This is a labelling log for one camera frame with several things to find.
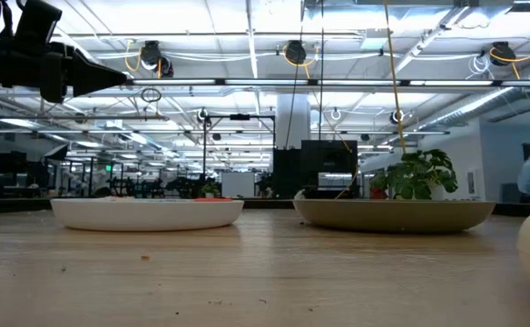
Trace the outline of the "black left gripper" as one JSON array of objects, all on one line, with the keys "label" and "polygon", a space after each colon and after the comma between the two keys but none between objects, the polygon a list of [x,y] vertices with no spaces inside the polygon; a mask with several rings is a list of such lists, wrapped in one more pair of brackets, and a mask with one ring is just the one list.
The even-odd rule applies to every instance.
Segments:
[{"label": "black left gripper", "polygon": [[66,96],[72,64],[74,97],[118,86],[127,80],[125,74],[91,61],[70,45],[50,43],[38,53],[25,50],[29,48],[18,49],[12,42],[0,40],[0,85],[38,88],[40,95],[51,103],[61,103]]}]

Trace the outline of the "green potted plant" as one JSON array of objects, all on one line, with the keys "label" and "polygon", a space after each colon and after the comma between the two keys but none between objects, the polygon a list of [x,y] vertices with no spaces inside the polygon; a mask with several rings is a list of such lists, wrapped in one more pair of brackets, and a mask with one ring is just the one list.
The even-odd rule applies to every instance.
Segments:
[{"label": "green potted plant", "polygon": [[447,193],[458,189],[452,161],[440,149],[402,154],[398,163],[375,173],[369,181],[372,193],[392,191],[392,198],[403,200],[432,200],[438,186]]}]

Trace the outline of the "black metal stand frame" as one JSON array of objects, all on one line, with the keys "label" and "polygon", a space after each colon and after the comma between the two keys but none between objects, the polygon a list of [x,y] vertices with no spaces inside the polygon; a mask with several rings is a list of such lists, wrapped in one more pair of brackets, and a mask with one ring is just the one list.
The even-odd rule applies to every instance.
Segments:
[{"label": "black metal stand frame", "polygon": [[[215,122],[211,124],[211,129],[207,128],[207,122],[209,119],[215,119]],[[207,135],[208,132],[211,132],[214,127],[216,127],[222,119],[228,119],[231,121],[249,121],[251,119],[256,119],[259,123],[266,127],[270,134],[272,134],[272,149],[276,149],[276,116],[275,115],[265,115],[265,114],[207,114],[204,112],[204,118],[202,121],[202,173],[201,181],[204,182],[207,177]],[[269,128],[265,123],[264,119],[271,119],[272,128]]]}]

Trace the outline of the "long ceiling strip light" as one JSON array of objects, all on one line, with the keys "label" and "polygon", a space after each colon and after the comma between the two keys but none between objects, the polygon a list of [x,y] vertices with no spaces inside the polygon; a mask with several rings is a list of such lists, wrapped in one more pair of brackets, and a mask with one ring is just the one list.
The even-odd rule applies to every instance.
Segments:
[{"label": "long ceiling strip light", "polygon": [[530,87],[530,80],[375,80],[375,79],[129,79],[126,85],[146,86],[441,86]]}]

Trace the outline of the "white round plate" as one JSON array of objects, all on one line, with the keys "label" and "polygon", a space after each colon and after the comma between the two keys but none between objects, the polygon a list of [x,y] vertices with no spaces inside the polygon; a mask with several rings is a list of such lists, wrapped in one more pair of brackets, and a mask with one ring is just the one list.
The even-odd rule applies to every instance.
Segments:
[{"label": "white round plate", "polygon": [[50,201],[65,227],[112,232],[166,232],[227,226],[244,202],[199,203],[183,199],[60,198]]}]

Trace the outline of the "white board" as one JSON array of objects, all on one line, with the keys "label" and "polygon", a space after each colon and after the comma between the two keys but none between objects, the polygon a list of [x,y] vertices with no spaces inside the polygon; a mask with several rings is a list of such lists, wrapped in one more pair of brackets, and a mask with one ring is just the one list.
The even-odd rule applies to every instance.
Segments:
[{"label": "white board", "polygon": [[250,198],[255,195],[255,173],[222,173],[221,195]]}]

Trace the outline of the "grey round plate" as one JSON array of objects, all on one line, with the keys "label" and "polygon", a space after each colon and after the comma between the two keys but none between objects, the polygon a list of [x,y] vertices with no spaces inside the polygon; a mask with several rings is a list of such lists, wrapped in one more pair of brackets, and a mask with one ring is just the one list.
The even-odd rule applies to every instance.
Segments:
[{"label": "grey round plate", "polygon": [[458,233],[482,223],[493,202],[300,199],[296,211],[329,229],[363,233]]}]

